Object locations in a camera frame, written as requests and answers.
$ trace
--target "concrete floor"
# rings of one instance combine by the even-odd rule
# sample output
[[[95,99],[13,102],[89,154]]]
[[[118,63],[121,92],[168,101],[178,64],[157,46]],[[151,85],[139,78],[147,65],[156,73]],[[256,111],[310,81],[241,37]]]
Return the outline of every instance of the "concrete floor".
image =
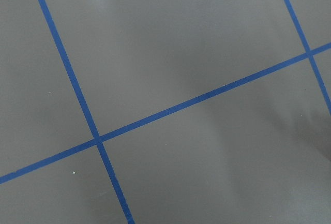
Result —
[[[290,0],[310,59],[284,0],[45,1],[84,98],[1,0],[0,223],[331,223],[330,0]]]

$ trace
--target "blue grid line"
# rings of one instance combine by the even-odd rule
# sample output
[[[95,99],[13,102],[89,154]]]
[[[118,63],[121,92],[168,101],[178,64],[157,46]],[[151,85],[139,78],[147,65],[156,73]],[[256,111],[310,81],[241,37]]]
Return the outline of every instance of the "blue grid line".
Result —
[[[313,54],[311,53],[311,50],[310,50],[308,41],[307,41],[306,36],[305,36],[305,33],[304,33],[303,29],[301,28],[301,25],[299,23],[299,20],[298,20],[296,14],[295,14],[294,8],[292,7],[292,4],[291,4],[290,0],[284,0],[284,2],[285,2],[285,5],[286,5],[289,13],[290,13],[291,19],[293,21],[293,24],[294,24],[294,26],[296,28],[296,31],[297,31],[299,37],[300,37],[300,40],[302,42],[302,45],[304,46],[305,51],[306,51],[306,53],[308,55],[310,65],[312,67],[312,70],[314,71],[315,77],[317,79],[317,82],[318,82],[319,87],[321,89],[321,92],[323,94],[325,103],[326,103],[327,108],[329,110],[329,113],[331,115],[331,101],[330,101],[330,97],[329,97],[329,95],[327,93],[327,90],[325,88],[325,85],[324,85],[322,76],[321,76],[320,71],[319,71],[319,69],[317,67],[317,64],[316,64],[316,61],[315,61],[315,59],[313,57]]]
[[[68,55],[67,55],[66,50],[64,48],[64,45],[61,41],[61,38],[58,34],[58,31],[56,29],[55,23],[53,21],[51,13],[48,9],[46,1],[45,0],[38,0],[38,2],[40,4],[41,10],[42,10],[42,12],[44,14],[44,17],[46,19],[47,25],[48,25],[48,27],[51,31],[51,34],[53,36],[54,42],[56,44],[56,47],[57,47],[57,50],[60,54],[62,62],[64,64],[65,68],[66,68],[68,77],[70,79],[71,85],[72,85],[72,87],[74,89],[74,92],[76,94],[77,100],[78,100],[78,102],[81,106],[81,109],[82,109],[83,113],[84,113],[84,116],[85,116],[85,119],[87,121],[88,127],[91,130],[92,136],[94,138],[93,142],[98,147],[99,154],[100,154],[100,156],[102,158],[102,161],[103,161],[103,164],[104,164],[104,166],[107,170],[108,176],[109,176],[109,178],[112,182],[113,188],[116,192],[118,201],[119,201],[119,203],[122,207],[122,210],[125,214],[127,222],[128,222],[128,224],[134,224],[134,220],[133,220],[133,217],[131,215],[131,211],[130,211],[129,206],[128,206],[126,200],[125,200],[125,197],[124,197],[123,191],[121,189],[121,186],[119,185],[119,182],[116,178],[114,169],[111,165],[111,162],[110,162],[110,159],[107,155],[107,152],[104,149],[104,146],[103,146],[102,142],[100,141],[100,135],[99,135],[98,129],[97,129],[97,127],[95,125],[95,122],[92,118],[92,114],[91,114],[91,112],[88,108],[87,102],[86,102],[86,100],[84,98],[84,95],[83,95],[83,92],[82,92],[82,90],[79,86],[76,75],[74,74],[74,71],[73,71],[73,68],[71,66],[70,60],[68,58]]]
[[[327,44],[324,44],[323,46],[317,47],[316,49],[312,50],[311,53],[314,54],[314,55],[316,55],[316,54],[322,53],[322,52],[324,52],[324,51],[327,51],[327,50],[329,50],[329,49],[331,49],[331,43],[327,43]],[[235,82],[237,82],[236,84],[234,84],[235,82],[230,83],[230,84],[232,84],[232,85],[235,86],[235,87],[239,87],[239,86],[241,86],[241,85],[244,85],[244,84],[246,84],[246,83],[249,83],[249,82],[251,82],[251,81],[254,81],[254,80],[258,79],[258,78],[261,78],[261,77],[263,77],[263,76],[267,76],[268,74],[271,74],[271,73],[273,73],[273,72],[275,72],[275,71],[277,71],[277,70],[280,70],[280,69],[286,68],[286,67],[288,67],[288,66],[290,66],[290,65],[293,65],[293,64],[295,64],[295,63],[297,63],[297,62],[300,62],[300,61],[306,59],[307,57],[308,57],[307,54],[306,54],[306,53],[303,53],[303,54],[301,54],[301,55],[299,55],[299,56],[293,57],[293,58],[288,59],[288,60],[286,60],[286,61],[284,61],[284,62],[282,62],[282,63],[279,63],[279,64],[277,64],[277,65],[271,66],[271,67],[269,67],[269,68],[267,68],[267,69],[265,69],[265,70],[259,71],[259,72],[257,72],[257,73],[254,73],[254,74],[248,76],[248,77],[245,77],[246,80],[249,79],[249,81],[245,81],[245,80],[244,80],[245,78],[242,78],[242,79],[239,79],[239,80],[235,81]],[[225,85],[225,86],[223,86],[223,87],[220,87],[220,88],[218,88],[218,90],[220,90],[221,88],[227,88],[227,91],[229,91],[229,90],[231,90],[231,89],[229,88],[230,84],[227,84],[227,85]],[[185,103],[185,102],[180,103],[180,104],[178,104],[178,105],[176,105],[176,106],[182,106],[182,104],[184,104],[184,103]],[[163,110],[163,111],[158,112],[158,113],[156,113],[156,114],[154,114],[154,115],[159,115],[159,116],[160,116],[160,114],[161,114],[162,112],[166,112],[166,111]],[[114,138],[114,137],[117,137],[117,136],[119,136],[119,135],[122,135],[122,134],[124,134],[124,133],[126,133],[126,132],[129,132],[129,131],[131,131],[131,130],[134,130],[134,129],[138,128],[138,127],[141,127],[141,126],[143,126],[143,125],[146,125],[147,123],[150,123],[150,122],[153,121],[152,118],[151,118],[151,116],[150,116],[150,117],[143,118],[143,119],[141,119],[141,120],[139,120],[139,121],[136,121],[136,122],[134,122],[134,123],[131,123],[131,124],[129,124],[129,125],[126,125],[126,126],[124,126],[124,127],[122,127],[122,128],[119,128],[119,129],[117,129],[117,130],[114,130],[114,131],[112,131],[112,132],[106,133],[105,135],[102,135],[102,136],[100,137],[100,140],[101,140],[102,142],[104,142],[104,141],[107,141],[107,140],[112,139],[112,138]],[[66,158],[66,157],[68,157],[68,156],[71,156],[71,155],[73,155],[73,154],[76,154],[76,153],[78,153],[78,152],[81,152],[81,151],[83,151],[83,150],[85,150],[85,149],[90,148],[90,147],[93,146],[93,145],[95,145],[94,140],[90,140],[90,141],[87,141],[87,142],[85,142],[85,143],[83,143],[83,144],[77,145],[77,146],[75,146],[75,147],[73,147],[73,148],[70,148],[70,149],[68,149],[68,150],[65,150],[64,152],[58,153],[58,154],[53,155],[53,156],[51,156],[51,157],[49,157],[49,158],[46,158],[46,159],[43,159],[43,160],[41,160],[41,161],[39,161],[39,162],[33,163],[33,164],[29,165],[29,166],[23,167],[23,168],[21,168],[21,169],[19,169],[19,170],[17,170],[17,171],[14,171],[14,172],[9,173],[9,174],[6,174],[6,175],[3,175],[3,176],[0,177],[0,184],[5,183],[5,182],[7,182],[7,181],[10,181],[10,180],[12,180],[12,179],[14,179],[14,178],[17,178],[17,177],[19,177],[19,176],[23,176],[24,174],[30,173],[30,172],[32,172],[32,171],[34,171],[34,170],[37,170],[37,169],[41,168],[41,167],[47,166],[47,165],[49,165],[49,164],[51,164],[51,163],[54,163],[54,162],[56,162],[56,161],[58,161],[58,160],[61,160],[62,158]]]

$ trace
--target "gray surface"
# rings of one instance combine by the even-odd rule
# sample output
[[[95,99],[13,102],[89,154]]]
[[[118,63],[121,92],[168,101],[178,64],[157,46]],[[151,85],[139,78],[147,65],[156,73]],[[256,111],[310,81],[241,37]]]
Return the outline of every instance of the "gray surface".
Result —
[[[95,147],[1,185],[0,196],[1,224],[127,223]]]
[[[137,223],[330,223],[330,124],[304,61],[105,146]]]
[[[46,1],[101,134],[304,52],[282,0]]]
[[[316,48],[331,40],[330,0],[291,0],[310,47]]]
[[[283,0],[46,1],[101,134],[304,52]],[[331,42],[329,0],[291,1]],[[2,176],[91,134],[37,0],[1,0],[0,31]],[[320,224],[330,126],[303,61],[105,146],[137,224]],[[1,184],[0,223],[126,222],[92,147]]]
[[[37,0],[0,1],[0,174],[92,138]]]

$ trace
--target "floor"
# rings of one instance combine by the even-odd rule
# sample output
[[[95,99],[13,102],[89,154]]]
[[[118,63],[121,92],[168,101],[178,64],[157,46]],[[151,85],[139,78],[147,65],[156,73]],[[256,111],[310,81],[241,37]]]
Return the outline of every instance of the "floor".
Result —
[[[0,223],[331,223],[330,0],[1,0]]]

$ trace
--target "blue line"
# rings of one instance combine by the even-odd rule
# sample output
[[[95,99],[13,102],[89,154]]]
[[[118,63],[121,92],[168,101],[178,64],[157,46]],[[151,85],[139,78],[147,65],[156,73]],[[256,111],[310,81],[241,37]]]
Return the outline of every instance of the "blue line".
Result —
[[[51,34],[53,36],[53,39],[54,39],[54,42],[56,44],[56,47],[58,49],[58,52],[61,56],[61,59],[63,61],[63,64],[67,70],[67,73],[68,73],[68,76],[69,76],[69,79],[70,79],[70,82],[71,82],[71,85],[74,89],[74,92],[76,94],[76,97],[78,99],[78,102],[82,108],[82,111],[84,113],[84,116],[85,116],[85,119],[87,121],[87,124],[88,124],[88,127],[89,129],[91,130],[91,133],[92,133],[92,136],[94,138],[94,143],[97,145],[98,147],[98,150],[99,150],[99,153],[100,153],[100,156],[102,158],[102,161],[104,163],[104,166],[106,167],[106,170],[108,172],[108,175],[110,177],[110,180],[114,186],[114,190],[116,192],[116,195],[118,197],[118,200],[119,200],[119,203],[121,204],[121,207],[123,209],[123,212],[127,218],[127,221],[129,224],[134,224],[134,220],[133,220],[133,217],[131,215],[131,212],[130,212],[130,209],[128,207],[128,204],[126,203],[126,200],[124,198],[124,195],[123,195],[123,192],[121,190],[121,187],[119,186],[119,183],[116,179],[116,176],[115,176],[115,172],[113,170],[113,167],[110,163],[110,160],[108,158],[108,155],[107,155],[107,152],[106,150],[104,149],[103,147],[103,144],[101,143],[100,141],[100,135],[99,135],[99,132],[98,132],[98,129],[95,125],[95,122],[92,118],[92,114],[88,108],[88,105],[87,105],[87,102],[84,98],[84,95],[83,95],[83,92],[79,86],[79,83],[78,83],[78,80],[76,78],[76,75],[74,74],[73,72],[73,68],[71,66],[71,63],[70,63],[70,60],[68,58],[68,55],[66,53],[66,50],[64,48],[64,45],[61,41],[61,38],[58,34],[58,31],[56,29],[56,26],[55,26],[55,23],[53,21],[53,18],[51,16],[51,13],[48,9],[48,6],[46,4],[46,1],[45,0],[38,0],[39,1],[39,4],[40,4],[40,7],[41,7],[41,10],[44,14],[44,17],[46,19],[46,22],[48,24],[48,27],[51,31]]]
[[[66,50],[63,46],[63,43],[61,41],[61,38],[58,34],[58,31],[56,29],[56,26],[55,26],[55,23],[53,21],[53,18],[51,16],[51,13],[48,9],[48,6],[46,4],[46,1],[45,0],[38,0],[39,4],[40,4],[40,7],[41,7],[41,10],[44,14],[44,17],[46,19],[46,22],[47,22],[47,25],[51,31],[51,34],[53,36],[53,39],[54,39],[54,42],[56,44],[56,47],[57,47],[57,50],[60,54],[60,57],[62,59],[62,62],[64,64],[64,67],[66,68],[66,71],[67,71],[67,74],[69,76],[69,79],[70,79],[70,82],[71,82],[71,85],[73,87],[73,90],[77,96],[77,99],[78,99],[78,102],[82,108],[82,111],[84,113],[84,116],[85,116],[85,119],[88,123],[88,127],[90,128],[91,130],[91,133],[92,133],[92,136],[94,139],[98,138],[99,137],[99,132],[98,132],[98,129],[93,121],[93,118],[92,118],[92,115],[91,115],[91,112],[87,106],[87,103],[85,101],[85,98],[84,98],[84,95],[83,95],[83,92],[78,84],[78,81],[77,81],[77,78],[76,78],[76,75],[74,74],[73,72],[73,68],[71,66],[71,63],[70,63],[70,60],[68,58],[68,55],[66,53]]]
[[[109,160],[108,154],[106,152],[106,149],[104,148],[102,143],[97,144],[97,147],[98,147],[99,153],[101,155],[103,164],[106,167],[106,170],[108,172],[108,176],[109,176],[109,178],[110,178],[110,180],[113,184],[113,187],[115,189],[117,198],[118,198],[119,202],[121,203],[121,207],[122,207],[122,210],[125,214],[125,217],[126,217],[129,224],[134,224],[134,220],[133,220],[133,217],[131,215],[129,206],[128,206],[126,200],[125,200],[125,197],[123,195],[121,186],[119,185],[119,182],[116,178],[113,166],[110,163],[110,160]]]
[[[23,176],[25,174],[28,174],[32,171],[35,171],[39,168],[42,168],[44,166],[47,166],[51,163],[54,163],[54,162],[57,162],[63,158],[66,158],[66,157],[69,157],[73,154],[76,154],[76,153],[79,153],[83,150],[86,150],[92,146],[95,145],[95,141],[94,140],[90,140],[90,141],[87,141],[83,144],[80,144],[80,145],[77,145],[73,148],[70,148],[68,150],[65,150],[61,153],[58,153],[58,154],[55,154],[51,157],[48,157],[48,158],[45,158],[39,162],[36,162],[36,163],[33,163],[32,165],[29,165],[29,166],[26,166],[26,167],[23,167],[22,169],[19,169],[17,171],[14,171],[12,173],[9,173],[7,175],[4,175],[2,177],[0,177],[0,184],[3,184],[7,181],[10,181],[10,180],[13,180],[14,178],[17,178],[19,176]]]
[[[306,53],[308,55],[308,58],[309,58],[309,61],[310,61],[310,65],[311,65],[311,67],[312,67],[312,69],[314,71],[315,77],[316,77],[317,82],[318,82],[318,84],[320,86],[320,89],[322,91],[322,94],[323,94],[325,103],[326,103],[327,108],[329,110],[329,113],[331,115],[331,101],[330,101],[330,97],[329,97],[329,95],[327,93],[327,90],[325,88],[325,85],[324,85],[322,76],[321,76],[321,74],[319,72],[319,69],[318,69],[317,64],[315,62],[315,59],[313,57],[313,54],[311,53],[311,50],[310,50],[309,44],[307,42],[306,36],[304,34],[304,31],[301,28],[301,25],[299,23],[299,20],[298,20],[296,14],[295,14],[295,11],[294,11],[294,9],[292,7],[292,4],[291,4],[290,0],[284,0],[284,2],[285,2],[285,5],[286,5],[289,13],[290,13],[290,16],[292,18],[292,21],[294,23],[294,26],[296,28],[296,31],[298,32],[298,35],[299,35],[300,40],[302,42],[302,45],[304,46],[305,51],[306,51]]]
[[[328,44],[325,44],[325,45],[323,45],[323,46],[321,46],[321,47],[318,47],[318,48],[312,50],[311,53],[314,54],[314,55],[316,55],[316,54],[319,54],[319,53],[321,53],[321,52],[324,52],[324,51],[326,51],[326,50],[328,50],[328,49],[331,49],[331,43],[328,43]],[[278,65],[272,66],[272,67],[266,69],[266,70],[269,70],[269,71],[270,71],[270,72],[267,73],[266,75],[268,75],[268,74],[270,74],[270,73],[272,73],[272,72],[274,72],[274,71],[280,70],[280,69],[282,69],[282,68],[285,68],[285,67],[287,67],[287,66],[293,65],[293,64],[295,64],[295,63],[297,63],[297,62],[299,62],[299,61],[301,61],[301,60],[304,60],[306,57],[307,57],[307,55],[306,55],[306,53],[304,53],[304,54],[301,54],[301,55],[299,55],[299,56],[297,56],[297,57],[294,57],[294,58],[291,58],[291,59],[289,59],[289,60],[286,60],[286,61],[284,61],[284,62],[282,62],[282,63],[280,63],[280,64],[278,64]],[[126,132],[129,132],[129,131],[131,131],[131,130],[133,130],[133,129],[136,129],[137,127],[140,127],[140,126],[143,126],[143,125],[145,125],[145,124],[147,124],[147,123],[150,123],[151,121],[146,122],[146,119],[147,119],[147,118],[143,118],[143,119],[141,119],[140,121],[134,122],[134,123],[129,124],[129,125],[125,126],[125,127],[122,127],[122,128],[120,128],[120,129],[117,129],[117,130],[115,130],[115,131],[113,131],[113,132],[107,133],[106,135],[103,135],[103,136],[101,137],[101,139],[102,139],[102,141],[106,141],[106,140],[111,139],[111,138],[113,138],[113,137],[116,137],[116,136],[119,136],[119,135],[124,134],[124,133],[126,133]],[[53,163],[53,162],[56,162],[56,161],[58,161],[58,160],[61,160],[61,159],[66,158],[66,157],[68,157],[68,156],[71,156],[71,155],[73,155],[73,154],[75,154],[75,153],[78,153],[78,152],[80,152],[80,151],[83,151],[83,150],[85,150],[85,149],[88,149],[88,148],[90,148],[91,146],[95,145],[95,143],[92,143],[93,141],[94,141],[94,140],[87,141],[87,142],[85,142],[85,143],[83,143],[83,144],[81,144],[81,145],[75,146],[75,147],[73,147],[73,148],[71,148],[71,149],[69,149],[69,150],[66,150],[66,151],[64,151],[64,152],[61,152],[61,153],[56,154],[56,155],[54,155],[54,156],[51,156],[51,157],[49,157],[49,158],[43,159],[43,160],[41,160],[41,161],[39,161],[39,162],[36,162],[36,163],[34,163],[34,164],[32,164],[32,165],[26,166],[26,167],[24,167],[24,168],[22,168],[22,169],[20,169],[20,170],[18,170],[18,171],[16,171],[16,172],[12,172],[12,173],[9,173],[9,174],[7,174],[7,175],[1,176],[1,177],[0,177],[0,184],[2,184],[2,183],[4,183],[4,182],[7,182],[7,181],[10,181],[10,180],[12,180],[12,179],[14,179],[14,178],[16,178],[16,177],[22,176],[22,175],[24,175],[24,174],[26,174],[26,173],[32,172],[32,171],[34,171],[34,170],[37,170],[37,169],[39,169],[39,168],[41,168],[41,167],[44,167],[44,166],[46,166],[46,165],[49,165],[49,164],[51,164],[51,163]]]
[[[279,63],[277,65],[271,66],[271,67],[269,67],[267,69],[261,70],[259,72],[256,72],[256,73],[252,74],[252,75],[249,75],[247,77],[244,77],[242,79],[239,79],[237,81],[234,81],[232,83],[229,83],[229,84],[227,84],[225,86],[222,86],[220,88],[214,89],[213,91],[207,92],[207,93],[205,93],[203,95],[200,95],[200,96],[197,96],[197,97],[194,97],[194,98],[192,98],[192,99],[190,99],[188,101],[182,102],[182,103],[180,103],[178,105],[175,105],[173,107],[170,107],[168,109],[165,109],[165,110],[163,110],[161,112],[158,112],[156,114],[153,114],[151,116],[148,116],[146,118],[143,118],[143,119],[141,119],[139,121],[133,122],[133,123],[127,125],[127,126],[124,126],[124,127],[119,128],[119,129],[117,129],[115,131],[106,133],[106,134],[102,135],[100,138],[101,138],[101,140],[103,142],[106,141],[106,140],[112,139],[112,138],[114,138],[116,136],[122,135],[122,134],[124,134],[126,132],[129,132],[129,131],[133,130],[133,129],[136,129],[138,127],[144,126],[144,125],[146,125],[146,124],[148,124],[150,122],[153,122],[153,121],[156,121],[158,119],[161,119],[161,118],[163,118],[163,117],[165,117],[167,115],[173,114],[173,113],[175,113],[175,112],[177,112],[179,110],[185,109],[185,108],[187,108],[189,106],[192,106],[194,104],[197,104],[197,103],[199,103],[201,101],[205,101],[205,100],[207,100],[207,99],[209,99],[211,97],[217,96],[217,95],[222,94],[222,93],[224,93],[226,91],[229,91],[231,89],[237,88],[237,87],[239,87],[239,86],[241,86],[243,84],[246,84],[246,83],[249,83],[251,81],[254,81],[254,80],[258,79],[258,78],[261,78],[263,76],[266,76],[266,75],[268,75],[270,73],[273,73],[273,72],[275,72],[277,70],[280,70],[282,68],[285,68],[287,66],[293,65],[293,64],[295,64],[295,63],[297,63],[299,61],[302,61],[302,60],[304,60],[306,58],[307,58],[307,54],[306,53],[301,54],[299,56],[296,56],[294,58],[291,58],[289,60],[286,60],[286,61],[284,61],[282,63]]]

